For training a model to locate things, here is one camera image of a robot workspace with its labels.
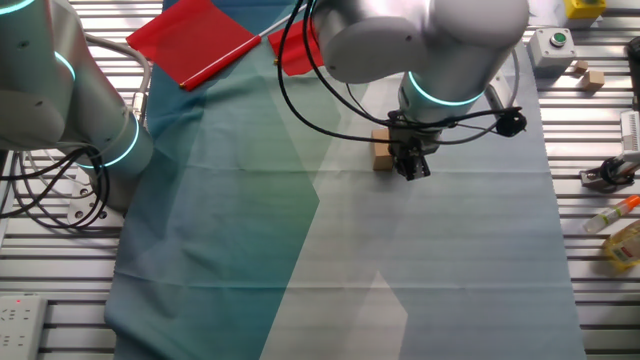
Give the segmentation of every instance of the cable bundle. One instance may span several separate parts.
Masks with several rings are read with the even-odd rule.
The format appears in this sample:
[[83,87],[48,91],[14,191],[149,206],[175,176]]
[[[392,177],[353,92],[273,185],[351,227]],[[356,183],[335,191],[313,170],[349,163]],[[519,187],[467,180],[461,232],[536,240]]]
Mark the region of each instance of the cable bundle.
[[[93,186],[93,192],[95,193],[97,199],[96,201],[94,201],[91,210],[82,219],[79,219],[74,223],[66,223],[60,221],[51,213],[49,213],[47,209],[41,204],[41,201],[46,198],[51,192],[56,192],[54,190],[54,186],[56,185],[56,183],[63,176],[65,176],[65,172],[71,167],[71,165],[78,161],[82,156],[87,156],[89,158],[93,166],[93,170],[98,175],[96,183]],[[88,230],[88,227],[100,218],[100,214],[104,211],[107,201],[109,200],[109,191],[111,185],[109,179],[109,171],[106,167],[103,166],[104,164],[99,152],[91,147],[80,148],[70,152],[62,160],[44,169],[37,169],[37,167],[35,167],[33,159],[31,158],[31,154],[28,152],[27,157],[29,157],[30,161],[32,162],[32,167],[34,167],[35,170],[34,172],[26,172],[24,166],[24,153],[16,152],[11,159],[10,175],[0,176],[0,180],[9,181],[16,195],[18,194],[18,182],[23,181],[29,197],[31,198],[31,202],[27,204],[20,196],[16,196],[16,201],[20,205],[20,209],[0,214],[0,219],[6,219],[17,215],[26,214],[36,223],[49,229],[67,229],[77,231]],[[42,177],[43,175],[49,174],[55,170],[58,170],[58,172],[50,182],[47,182]],[[29,180],[38,178],[46,185],[46,187],[41,194],[36,195],[34,194],[31,185],[29,184]],[[42,219],[36,217],[30,212],[30,210],[33,208],[40,209],[40,211],[42,211],[42,213],[46,215],[47,218],[53,223],[45,222]]]
[[[315,124],[313,124],[312,122],[310,122],[309,120],[307,120],[295,107],[295,105],[293,105],[291,99],[289,98],[289,95],[287,93],[285,84],[284,84],[284,75],[283,75],[283,68],[282,68],[282,64],[283,64],[283,55],[284,55],[284,49],[285,49],[285,42],[287,39],[287,36],[289,34],[289,31],[291,30],[291,27],[293,26],[294,22],[295,22],[295,15],[298,14],[298,12],[300,12],[303,9],[303,4],[304,4],[305,0],[298,0],[296,5],[293,8],[292,11],[292,15],[289,17],[289,20],[287,21],[287,24],[284,28],[284,33],[282,35],[282,39],[283,41],[280,43],[280,49],[278,51],[278,61],[277,61],[277,65],[278,65],[278,83],[280,86],[280,90],[282,92],[282,96],[285,100],[285,102],[287,103],[287,106],[289,107],[289,109],[291,110],[291,112],[302,122],[304,123],[306,126],[312,128],[313,130],[320,132],[322,134],[328,135],[328,136],[332,136],[335,138],[339,138],[339,139],[344,139],[344,140],[351,140],[351,141],[361,141],[361,142],[370,142],[370,143],[385,143],[385,144],[392,144],[392,143],[399,143],[399,141],[392,141],[392,140],[381,140],[381,139],[371,139],[371,138],[364,138],[364,137],[357,137],[357,136],[351,136],[351,135],[345,135],[345,134],[340,134],[340,133],[335,133],[326,129],[323,129]],[[310,24],[310,19],[312,16],[313,11],[315,10],[315,0],[307,0],[307,7],[304,11],[304,18],[303,18],[303,34],[307,32],[307,29],[309,28],[309,26],[311,26]],[[322,75],[322,73],[320,72],[320,69],[318,68],[317,64],[315,63],[314,59],[313,59],[313,54],[311,52],[311,47],[309,46],[309,39],[306,36],[303,36],[303,40],[304,40],[304,45],[305,45],[305,50],[307,52],[307,58],[309,59],[309,62],[311,63],[311,66],[313,67],[313,70],[316,74],[316,76],[318,77],[318,79],[320,80],[320,82],[322,82],[322,84],[327,88],[327,90],[329,90],[329,92],[331,92],[331,94],[336,97],[336,99],[338,99],[342,104],[344,104],[347,108],[349,108],[351,111],[353,111],[354,113],[360,115],[361,117],[374,122],[378,125],[381,126],[385,126],[388,128],[392,128],[392,129],[405,129],[405,130],[416,130],[417,132],[420,131],[424,131],[424,130],[428,130],[428,129],[435,129],[435,128],[441,128],[441,127],[453,127],[458,125],[458,122],[460,121],[464,121],[464,120],[469,120],[469,119],[473,119],[473,118],[477,118],[480,116],[486,116],[486,115],[503,115],[506,117],[516,117],[516,114],[519,113],[520,110],[522,110],[522,108],[520,107],[513,107],[513,104],[515,103],[515,98],[517,95],[517,91],[518,91],[518,87],[519,87],[519,80],[520,80],[520,68],[519,68],[519,62],[518,62],[518,58],[516,55],[515,50],[513,51],[513,58],[515,61],[515,66],[516,66],[516,84],[515,84],[515,88],[513,90],[513,95],[509,101],[508,107],[502,110],[490,110],[490,111],[482,111],[482,112],[477,112],[477,113],[472,113],[472,114],[468,114],[468,115],[464,115],[464,116],[459,116],[459,117],[450,117],[447,119],[444,119],[443,121],[440,121],[439,123],[436,124],[425,124],[425,123],[418,123],[418,122],[406,122],[406,123],[397,123],[396,121],[394,121],[394,119],[377,119],[374,116],[372,116],[370,113],[368,113],[363,107],[362,105],[360,105],[357,101],[355,101],[355,98],[353,97],[353,94],[351,93],[351,89],[348,88],[347,90],[349,91],[350,95],[352,96],[352,98],[354,99],[354,101],[356,102],[356,104],[358,105],[359,108],[356,108],[354,105],[352,105],[351,103],[349,103],[349,101],[347,101],[344,97],[342,97],[332,86],[331,84],[329,84],[329,82],[325,79],[325,77]],[[472,137],[469,137],[467,139],[461,139],[461,140],[457,140],[457,141],[449,141],[449,142],[445,142],[445,141],[441,141],[439,142],[441,145],[457,145],[457,144],[463,144],[466,142],[470,142],[473,140],[476,140],[488,133],[495,133],[495,128],[497,127],[498,123],[495,123],[494,125],[492,125],[491,127],[487,128],[487,129],[482,129],[480,128],[480,130],[482,130],[482,132],[480,132],[477,135],[474,135]]]

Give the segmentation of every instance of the orange marker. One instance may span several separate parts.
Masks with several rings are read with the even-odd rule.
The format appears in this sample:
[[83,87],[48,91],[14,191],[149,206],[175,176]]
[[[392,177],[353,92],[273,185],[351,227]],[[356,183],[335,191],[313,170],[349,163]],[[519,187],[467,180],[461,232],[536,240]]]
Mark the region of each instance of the orange marker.
[[630,213],[631,210],[638,205],[640,205],[640,196],[633,195],[618,205],[606,209],[596,215],[593,219],[587,221],[583,225],[584,230],[589,234],[595,234]]

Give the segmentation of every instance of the green button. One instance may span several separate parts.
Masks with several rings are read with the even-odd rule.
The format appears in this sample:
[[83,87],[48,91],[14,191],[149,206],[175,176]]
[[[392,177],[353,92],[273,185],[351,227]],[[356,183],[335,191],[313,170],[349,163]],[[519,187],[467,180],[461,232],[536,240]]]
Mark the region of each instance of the green button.
[[567,42],[567,37],[564,36],[564,34],[562,34],[562,33],[557,33],[557,34],[553,35],[553,38],[557,42],[560,42],[560,43]]
[[567,44],[567,35],[563,33],[555,33],[550,39],[551,45],[561,48]]

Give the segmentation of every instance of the black cable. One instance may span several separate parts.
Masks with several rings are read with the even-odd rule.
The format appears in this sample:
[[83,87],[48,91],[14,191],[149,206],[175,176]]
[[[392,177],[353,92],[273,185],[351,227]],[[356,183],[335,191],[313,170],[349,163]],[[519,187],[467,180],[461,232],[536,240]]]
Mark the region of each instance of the black cable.
[[[307,33],[308,28],[309,28],[309,23],[310,23],[309,20],[311,18],[311,14],[315,10],[315,2],[313,0],[308,0],[307,4],[308,4],[308,6],[307,6],[307,9],[304,12],[304,18],[303,18],[303,24],[302,24],[302,33],[303,34]],[[322,82],[322,84],[325,86],[325,88],[327,88],[327,90],[329,90],[329,92],[331,92],[331,94],[333,96],[335,96],[341,103],[343,103],[350,110],[352,110],[356,114],[364,117],[365,119],[373,121],[374,123],[376,123],[378,125],[382,125],[382,126],[386,126],[386,127],[394,128],[394,129],[419,130],[419,129],[428,129],[428,128],[436,128],[436,127],[447,127],[447,126],[449,126],[449,125],[451,125],[453,123],[456,123],[456,122],[459,122],[459,121],[468,120],[468,119],[473,119],[473,118],[480,117],[480,116],[502,115],[502,114],[510,113],[512,111],[520,111],[520,110],[522,110],[522,108],[506,108],[506,109],[500,109],[500,110],[479,111],[479,112],[467,114],[467,115],[464,115],[464,116],[447,118],[447,119],[444,119],[444,120],[442,120],[442,121],[440,121],[438,123],[432,123],[432,124],[415,123],[414,125],[399,125],[399,124],[393,124],[393,123],[389,122],[388,120],[377,119],[374,116],[372,116],[371,114],[369,114],[358,103],[358,101],[355,99],[355,97],[351,93],[351,90],[350,90],[350,87],[349,87],[348,84],[347,84],[347,90],[349,91],[351,97],[356,101],[356,104],[358,104],[360,109],[357,109],[353,105],[351,105],[345,98],[343,98],[335,90],[335,88],[333,88],[333,86],[331,86],[331,84],[329,84],[329,82],[326,80],[326,78],[320,72],[320,69],[318,68],[318,65],[316,64],[315,60],[313,59],[313,54],[311,52],[311,47],[309,45],[309,39],[307,38],[307,36],[303,36],[302,38],[303,38],[303,42],[304,42],[304,45],[305,45],[305,50],[307,52],[307,58],[308,58],[309,62],[311,63],[313,71],[315,72],[315,74],[318,77],[318,79],[320,80],[320,82]]]
[[353,102],[356,103],[356,105],[358,105],[358,107],[360,108],[360,110],[362,110],[365,114],[369,115],[369,116],[373,116],[371,115],[371,113],[369,113],[367,111],[367,109],[364,108],[364,106],[362,106],[362,104],[360,104],[360,102],[358,101],[358,99],[356,99],[355,95],[353,95],[353,92],[351,91],[351,86],[349,84],[345,84],[347,85],[347,92],[349,92],[349,96],[351,96],[351,99],[353,99]]
[[[296,107],[293,105],[293,103],[291,102],[291,99],[289,98],[289,94],[287,93],[287,89],[286,89],[285,84],[284,84],[284,75],[283,75],[283,70],[282,70],[282,58],[284,56],[284,47],[285,47],[287,36],[289,35],[289,31],[291,30],[291,26],[295,22],[295,15],[298,13],[298,11],[300,10],[300,7],[302,7],[303,3],[304,3],[304,0],[298,0],[298,2],[296,3],[296,5],[295,5],[295,7],[293,9],[293,12],[291,13],[292,15],[289,18],[289,21],[287,21],[287,25],[284,28],[284,33],[282,34],[282,41],[280,42],[280,49],[278,50],[278,64],[277,64],[277,67],[278,67],[278,85],[280,86],[280,91],[282,92],[282,97],[284,98],[284,101],[287,103],[287,106],[289,107],[291,112],[306,126],[312,128],[313,130],[315,130],[315,131],[317,131],[319,133],[322,133],[322,134],[325,134],[325,135],[328,135],[328,136],[332,136],[332,137],[335,137],[335,138],[338,138],[338,139],[351,140],[351,141],[360,141],[360,142],[367,142],[367,143],[382,143],[382,144],[398,143],[397,141],[379,140],[379,139],[371,139],[371,138],[364,138],[364,137],[358,137],[358,136],[344,135],[344,134],[339,134],[339,133],[335,133],[335,132],[323,129],[323,128],[311,123],[309,120],[307,120],[304,116],[302,116],[302,114],[300,114],[300,112],[298,112]],[[306,34],[307,29],[308,29],[308,27],[304,29],[303,34]],[[308,48],[309,40],[308,40],[307,36],[303,36],[302,38],[305,39],[305,43],[306,43],[307,48]]]
[[[97,184],[94,187],[94,192],[96,195],[97,200],[93,203],[93,206],[91,207],[91,210],[89,211],[89,213],[87,213],[87,215],[85,215],[82,219],[78,220],[75,223],[64,223],[60,220],[58,220],[57,218],[55,218],[51,213],[49,213],[47,211],[47,209],[42,206],[39,202],[37,203],[38,208],[42,211],[43,214],[45,214],[51,221],[55,222],[57,225],[52,225],[52,224],[47,224],[43,221],[41,221],[40,219],[38,219],[37,217],[35,217],[34,215],[32,215],[31,213],[29,213],[28,211],[26,212],[26,214],[36,223],[40,224],[41,226],[44,226],[46,228],[50,228],[50,229],[74,229],[74,230],[83,230],[84,228],[92,225],[93,223],[95,223],[99,218],[100,218],[100,214],[102,213],[102,211],[98,211],[98,213],[96,215],[94,215],[93,219],[91,219],[88,223],[83,224],[84,222],[86,222],[87,220],[89,220],[89,218],[91,217],[91,215],[98,209],[98,200],[102,202],[102,204],[105,204],[106,201],[108,200],[108,196],[105,196],[105,199],[102,198],[102,178],[105,177],[108,178],[108,173],[105,173],[104,170],[106,169],[102,169],[102,160],[101,157],[89,157],[94,170],[96,171],[97,175]],[[20,154],[19,156],[19,164],[20,164],[20,169],[21,172],[24,173],[25,172],[25,168],[24,168],[24,163],[23,163],[23,158],[22,158],[22,154]],[[25,188],[27,190],[27,192],[29,193],[29,196],[31,197],[31,199],[35,200],[36,196],[33,193],[31,186],[29,184],[29,180],[24,180],[24,184],[25,184]],[[13,186],[14,186],[14,191],[16,191],[16,184],[15,182],[13,182]],[[17,201],[18,204],[21,207],[24,207],[24,203],[22,201],[22,199],[20,199],[20,197],[17,197]]]
[[[465,125],[465,124],[458,124],[459,127],[463,127],[463,128],[467,128],[467,129],[474,129],[474,130],[480,130],[480,131],[485,131],[487,130],[486,128],[480,127],[480,126],[472,126],[472,125]],[[495,130],[491,130],[490,131],[492,134],[496,134],[496,135],[500,135],[498,134]]]
[[[55,184],[60,180],[60,178],[62,177],[62,175],[65,173],[65,171],[67,171],[71,165],[76,162],[83,154],[84,154],[84,150],[81,152],[78,151],[73,151],[72,154],[74,154],[69,161],[62,167],[62,169],[60,170],[60,172],[58,172],[58,174],[56,174],[56,176],[54,176],[54,178],[51,180],[51,182],[49,183],[49,185],[44,189],[44,191],[42,192],[42,194],[38,195],[33,202],[31,202],[30,204],[26,204],[24,206],[22,206],[20,209],[15,210],[15,211],[11,211],[8,213],[3,213],[0,214],[0,219],[7,219],[10,217],[14,217],[16,215],[20,215],[20,214],[24,214],[25,212],[31,210],[32,208],[36,207],[38,205],[38,203],[40,201],[42,201],[42,199],[44,199],[49,192],[51,192],[51,189],[55,186]],[[18,158],[16,156],[14,156],[14,160],[12,162],[12,167],[13,167],[13,171],[15,171],[15,164],[16,161],[18,160]]]
[[[311,11],[314,8],[314,3],[313,0],[308,0],[307,1],[307,8],[304,11],[304,17],[303,17],[303,21],[302,21],[302,33],[303,34],[307,34],[309,31],[309,19],[311,18]],[[356,114],[362,116],[363,118],[370,120],[378,125],[382,125],[382,126],[386,126],[386,127],[394,127],[393,124],[391,124],[388,120],[382,120],[382,119],[377,119],[371,115],[366,114],[363,111],[360,111],[360,109],[356,108],[355,106],[351,105],[351,103],[349,103],[349,101],[347,101],[347,99],[345,99],[344,97],[342,97],[342,95],[340,95],[338,93],[338,91],[331,86],[331,84],[329,84],[329,82],[327,81],[327,79],[324,77],[324,75],[322,75],[322,73],[320,72],[320,69],[318,68],[318,64],[316,64],[316,61],[313,59],[313,53],[311,52],[311,46],[309,44],[309,37],[308,36],[303,36],[303,43],[304,43],[304,47],[305,47],[305,51],[307,52],[307,58],[309,59],[309,62],[311,63],[311,67],[313,68],[313,71],[316,73],[316,76],[318,77],[318,80],[320,80],[320,82],[322,82],[322,84],[324,85],[324,87],[329,90],[329,92],[331,92],[331,94],[338,99],[344,106],[348,107],[349,110],[355,112]]]
[[78,158],[80,158],[80,156],[82,156],[85,153],[84,149],[77,149],[74,150],[72,152],[70,152],[67,156],[65,156],[64,158],[62,158],[62,160],[58,161],[57,163],[46,167],[42,170],[38,170],[36,172],[30,173],[30,174],[23,174],[20,176],[0,176],[0,180],[5,180],[5,181],[13,181],[13,180],[24,180],[24,179],[33,179],[33,178],[37,178],[38,176],[50,173],[51,171],[58,169],[60,166],[62,166],[63,164],[67,163],[68,161],[70,161],[71,159],[75,159],[77,160]]
[[475,119],[481,116],[487,116],[487,115],[505,115],[505,114],[511,114],[511,113],[516,113],[519,112],[520,110],[522,110],[521,107],[512,107],[512,108],[506,108],[506,109],[499,109],[499,110],[485,110],[485,111],[478,111],[475,113],[471,113],[471,114],[467,114],[467,115],[462,115],[462,116],[452,116],[452,117],[448,117],[442,121],[438,121],[435,123],[430,123],[430,124],[425,124],[425,123],[416,123],[416,122],[410,122],[409,125],[406,125],[405,129],[407,130],[424,130],[424,129],[428,129],[428,128],[446,128],[449,127],[451,125],[454,125],[460,121],[464,121],[464,120],[470,120],[470,119]]

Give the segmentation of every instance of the fabric mat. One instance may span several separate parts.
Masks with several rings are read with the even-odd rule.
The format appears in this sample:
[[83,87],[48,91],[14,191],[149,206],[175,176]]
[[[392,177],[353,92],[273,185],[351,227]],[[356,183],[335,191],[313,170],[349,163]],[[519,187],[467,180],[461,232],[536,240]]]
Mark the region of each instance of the fabric mat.
[[[253,33],[290,5],[214,3]],[[156,67],[156,151],[105,315],[116,359],[585,359],[535,83],[518,51],[527,132],[442,147],[428,157],[433,176],[411,183],[372,172],[368,144],[300,124],[267,41],[193,93]],[[504,71],[512,81],[510,61]],[[399,82],[355,92],[382,116]],[[311,75],[287,86],[323,127],[374,128]]]

